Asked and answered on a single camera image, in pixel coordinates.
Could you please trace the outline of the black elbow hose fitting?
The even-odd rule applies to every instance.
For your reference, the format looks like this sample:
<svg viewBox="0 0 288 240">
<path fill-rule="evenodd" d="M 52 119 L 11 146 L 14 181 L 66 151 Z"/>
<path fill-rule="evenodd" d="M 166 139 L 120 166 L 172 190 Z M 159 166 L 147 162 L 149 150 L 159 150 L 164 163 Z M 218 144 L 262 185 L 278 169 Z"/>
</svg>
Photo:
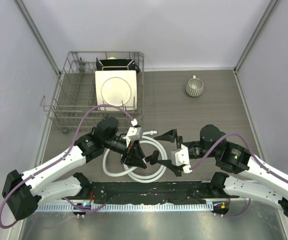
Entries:
<svg viewBox="0 0 288 240">
<path fill-rule="evenodd" d="M 150 165 L 155 165 L 159 158 L 159 151 L 155 150 L 150 156 L 145 157 L 145 162 Z"/>
</svg>

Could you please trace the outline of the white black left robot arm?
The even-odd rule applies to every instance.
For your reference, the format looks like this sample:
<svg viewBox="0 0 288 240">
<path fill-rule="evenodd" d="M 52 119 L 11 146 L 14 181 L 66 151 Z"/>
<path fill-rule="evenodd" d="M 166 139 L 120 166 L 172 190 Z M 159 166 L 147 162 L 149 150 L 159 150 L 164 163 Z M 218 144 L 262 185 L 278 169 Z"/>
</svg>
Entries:
<svg viewBox="0 0 288 240">
<path fill-rule="evenodd" d="M 77 167 L 101 156 L 105 149 L 122 155 L 122 162 L 146 168 L 145 155 L 139 140 L 143 133 L 137 120 L 132 120 L 125 138 L 117 136 L 118 120 L 103 118 L 90 133 L 76 138 L 61 154 L 35 168 L 19 173 L 17 170 L 6 176 L 2 205 L 8 206 L 15 220 L 23 220 L 45 203 L 63 197 L 85 197 L 91 184 L 82 173 L 66 180 L 58 178 Z"/>
</svg>

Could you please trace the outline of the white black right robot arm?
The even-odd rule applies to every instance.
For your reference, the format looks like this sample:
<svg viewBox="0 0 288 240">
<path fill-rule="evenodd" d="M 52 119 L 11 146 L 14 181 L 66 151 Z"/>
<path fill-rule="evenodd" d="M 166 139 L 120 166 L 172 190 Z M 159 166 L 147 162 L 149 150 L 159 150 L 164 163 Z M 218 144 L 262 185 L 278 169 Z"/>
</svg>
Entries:
<svg viewBox="0 0 288 240">
<path fill-rule="evenodd" d="M 245 146 L 227 140 L 230 134 L 208 124 L 200 130 L 199 141 L 184 142 L 172 129 L 155 139 L 176 143 L 176 150 L 171 152 L 171 159 L 159 161 L 175 175 L 189 174 L 199 167 L 190 161 L 214 158 L 221 169 L 214 173 L 210 189 L 218 198 L 242 197 L 256 200 L 281 210 L 288 217 L 288 174 L 272 167 L 261 160 L 246 139 L 235 134 Z"/>
</svg>

